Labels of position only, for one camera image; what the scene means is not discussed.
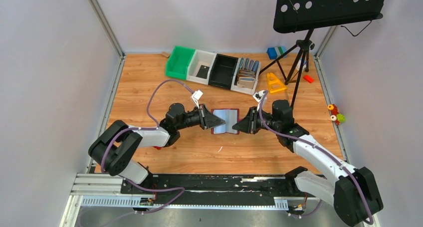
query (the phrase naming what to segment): green plastic box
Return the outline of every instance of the green plastic box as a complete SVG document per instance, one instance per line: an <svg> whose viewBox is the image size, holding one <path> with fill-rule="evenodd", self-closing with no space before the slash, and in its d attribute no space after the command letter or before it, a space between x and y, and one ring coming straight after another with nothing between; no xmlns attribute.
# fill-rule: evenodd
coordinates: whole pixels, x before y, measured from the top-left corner
<svg viewBox="0 0 423 227"><path fill-rule="evenodd" d="M195 49L183 46L175 46L168 62L166 63L166 75L169 77L186 80L188 66L193 58Z"/></svg>

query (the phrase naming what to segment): music stand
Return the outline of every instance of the music stand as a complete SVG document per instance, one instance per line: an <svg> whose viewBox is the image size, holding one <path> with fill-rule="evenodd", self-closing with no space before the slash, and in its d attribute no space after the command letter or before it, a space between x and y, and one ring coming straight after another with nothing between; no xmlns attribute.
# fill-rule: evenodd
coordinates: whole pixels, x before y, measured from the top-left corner
<svg viewBox="0 0 423 227"><path fill-rule="evenodd" d="M294 108L304 61L306 61L306 71L309 71L309 54L310 50L314 48L314 43L310 40L313 30L320 27L381 19L383 17L381 14L383 4L384 0L277 0L273 29L279 33L303 30L308 30L308 32L303 40L297 40L293 47L263 68L259 74L277 63L285 79L285 85L292 82L296 83L291 101L291 107ZM285 76L279 60L297 47L300 50L288 76ZM293 81L291 80L292 74L300 58L301 64L297 80Z"/></svg>

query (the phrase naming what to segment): blue sponge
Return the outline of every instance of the blue sponge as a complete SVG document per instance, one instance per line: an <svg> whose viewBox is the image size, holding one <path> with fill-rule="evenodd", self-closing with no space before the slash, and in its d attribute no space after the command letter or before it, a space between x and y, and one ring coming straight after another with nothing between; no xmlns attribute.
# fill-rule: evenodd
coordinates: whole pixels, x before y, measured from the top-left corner
<svg viewBox="0 0 423 227"><path fill-rule="evenodd" d="M278 46L278 47L270 47L267 49L267 55L269 56L269 59L274 60L280 55L284 54L286 52L286 48L284 46Z"/></svg>

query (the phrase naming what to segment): book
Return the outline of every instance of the book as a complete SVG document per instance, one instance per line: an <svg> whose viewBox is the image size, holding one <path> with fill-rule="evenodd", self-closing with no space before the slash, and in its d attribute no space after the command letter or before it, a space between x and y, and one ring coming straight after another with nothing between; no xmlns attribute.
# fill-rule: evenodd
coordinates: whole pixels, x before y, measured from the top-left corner
<svg viewBox="0 0 423 227"><path fill-rule="evenodd" d="M232 126L238 123L239 109L212 109L213 115L225 120L224 125L216 126L211 129L212 134L239 134L239 131L232 129Z"/></svg>

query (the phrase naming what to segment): wooden floor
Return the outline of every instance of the wooden floor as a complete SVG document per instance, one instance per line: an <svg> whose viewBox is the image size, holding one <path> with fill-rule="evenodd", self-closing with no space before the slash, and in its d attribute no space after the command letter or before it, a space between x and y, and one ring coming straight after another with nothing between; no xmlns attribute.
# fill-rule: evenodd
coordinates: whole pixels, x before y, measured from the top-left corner
<svg viewBox="0 0 423 227"><path fill-rule="evenodd" d="M262 67L270 61L267 54L229 54L259 60ZM282 60L283 69L288 71L295 55ZM117 94L110 114L109 125L115 120L141 127L154 126L146 114L146 106L151 93L165 76L167 59L160 54L128 55L123 68ZM309 84L301 79L294 108L294 118L298 124L307 129L318 142L338 157L341 150L329 119L326 102L314 66L310 62L309 76L314 82ZM266 73L272 71L283 79L277 65L260 75L256 90L267 89ZM214 108L239 108L240 117L247 114L249 107L257 102L247 94L233 92L186 82L192 90L201 89L204 95L200 103L209 110ZM271 112L271 104L277 99L290 101L295 84L289 84L282 93L269 94L264 110ZM194 107L190 94L181 85L168 82L157 92L150 112L159 121L172 103L184 104L186 110ZM239 135L212 135L210 130L191 127L180 130L180 139L171 147L157 150L153 147L139 148L133 159L149 166L153 173L196 173L196 174L284 174L298 166L318 171L303 158L282 147L276 136L269 131L260 130L256 135L240 133Z"/></svg>

